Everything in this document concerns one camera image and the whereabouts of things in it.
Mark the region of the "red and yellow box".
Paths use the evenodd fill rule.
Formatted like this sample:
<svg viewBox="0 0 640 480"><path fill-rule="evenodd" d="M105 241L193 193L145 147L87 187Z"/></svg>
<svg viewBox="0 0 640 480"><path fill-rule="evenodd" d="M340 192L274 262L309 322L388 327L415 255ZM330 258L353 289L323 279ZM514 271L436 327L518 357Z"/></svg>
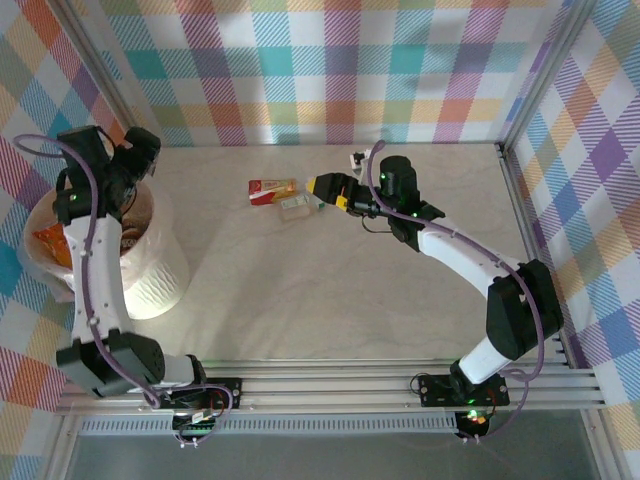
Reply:
<svg viewBox="0 0 640 480"><path fill-rule="evenodd" d="M249 202L252 206L279 204L285 198L302 194L295 179L250 180L248 182Z"/></svg>

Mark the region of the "white ribbed bin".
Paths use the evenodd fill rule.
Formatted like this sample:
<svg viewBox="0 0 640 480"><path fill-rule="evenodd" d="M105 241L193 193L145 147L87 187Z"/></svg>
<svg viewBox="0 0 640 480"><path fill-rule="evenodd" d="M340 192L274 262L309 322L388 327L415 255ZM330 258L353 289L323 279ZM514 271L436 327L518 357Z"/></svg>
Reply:
<svg viewBox="0 0 640 480"><path fill-rule="evenodd" d="M124 207L123 217L135 199ZM144 281L141 287L136 287L132 294L124 292L125 304L132 319L146 320L157 317L173 308L185 293L190 281L189 266L174 230L169 240L169 248L167 257L160 263L151 279Z"/></svg>

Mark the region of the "controller circuit board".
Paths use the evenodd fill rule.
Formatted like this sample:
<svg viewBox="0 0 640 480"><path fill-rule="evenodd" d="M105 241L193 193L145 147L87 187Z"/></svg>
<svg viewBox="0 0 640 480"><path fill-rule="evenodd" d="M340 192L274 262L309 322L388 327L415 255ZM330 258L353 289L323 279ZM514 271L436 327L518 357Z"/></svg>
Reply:
<svg viewBox="0 0 640 480"><path fill-rule="evenodd" d="M172 419L174 438L182 448L187 445L197 447L215 430L220 416L220 412L211 409L193 414L174 415Z"/></svg>
<svg viewBox="0 0 640 480"><path fill-rule="evenodd" d="M463 440L476 437L483 437L488 434L490 420L493 416L491 411L471 409L466 412L456 412L456 436Z"/></svg>

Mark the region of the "aluminium frame post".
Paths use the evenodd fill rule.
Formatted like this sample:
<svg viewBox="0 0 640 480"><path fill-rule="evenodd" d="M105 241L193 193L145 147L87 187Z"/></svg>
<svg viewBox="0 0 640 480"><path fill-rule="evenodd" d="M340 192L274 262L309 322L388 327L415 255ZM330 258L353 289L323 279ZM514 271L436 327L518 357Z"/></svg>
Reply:
<svg viewBox="0 0 640 480"><path fill-rule="evenodd" d="M505 159L508 150L524 134L597 2L561 0L553 19L543 20L542 26L535 31L532 60L527 64L494 142L499 159Z"/></svg>
<svg viewBox="0 0 640 480"><path fill-rule="evenodd" d="M86 68L125 128L141 126L166 137L112 22L143 19L136 0L46 0Z"/></svg>

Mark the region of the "aluminium side rail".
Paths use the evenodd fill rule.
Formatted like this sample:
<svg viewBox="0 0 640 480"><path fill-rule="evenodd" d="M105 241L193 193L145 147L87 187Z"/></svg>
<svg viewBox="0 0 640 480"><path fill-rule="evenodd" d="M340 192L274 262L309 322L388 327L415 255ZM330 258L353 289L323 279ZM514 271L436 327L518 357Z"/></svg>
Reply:
<svg viewBox="0 0 640 480"><path fill-rule="evenodd" d="M505 149L503 143L496 142L493 146L496 150L527 257L529 259L536 258L538 260L542 260L541 249L537 243L534 230L525 207L524 197L518 185L514 170L514 162L509 159L508 151ZM569 338L566 335L566 329L562 328L555 337L562 345L558 350L565 356L568 367L571 369L577 369L579 367L579 363L572 351Z"/></svg>

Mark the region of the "aluminium base rail beam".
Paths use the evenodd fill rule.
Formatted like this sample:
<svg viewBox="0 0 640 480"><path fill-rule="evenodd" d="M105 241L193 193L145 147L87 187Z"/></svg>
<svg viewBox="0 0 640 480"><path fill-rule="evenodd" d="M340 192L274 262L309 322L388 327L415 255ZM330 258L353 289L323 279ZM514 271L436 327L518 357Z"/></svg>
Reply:
<svg viewBox="0 0 640 480"><path fill-rule="evenodd" d="M446 374L444 360L257 360L207 361L210 377L242 380L238 414L419 412L410 379L417 373ZM604 396L595 374L553 358L528 387L509 379L509 408L598 409Z"/></svg>

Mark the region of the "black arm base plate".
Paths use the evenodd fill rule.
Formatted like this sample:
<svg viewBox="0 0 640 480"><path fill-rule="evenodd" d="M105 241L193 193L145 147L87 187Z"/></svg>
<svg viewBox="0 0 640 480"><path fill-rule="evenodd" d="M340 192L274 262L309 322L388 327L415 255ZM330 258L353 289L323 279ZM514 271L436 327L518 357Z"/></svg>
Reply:
<svg viewBox="0 0 640 480"><path fill-rule="evenodd" d="M243 380L239 377L207 378L202 384L164 388L160 392L160 409L238 409L242 393Z"/></svg>
<svg viewBox="0 0 640 480"><path fill-rule="evenodd" d="M419 375L418 394L422 407L508 406L511 401L504 377L495 374L479 385L457 390L448 375Z"/></svg>

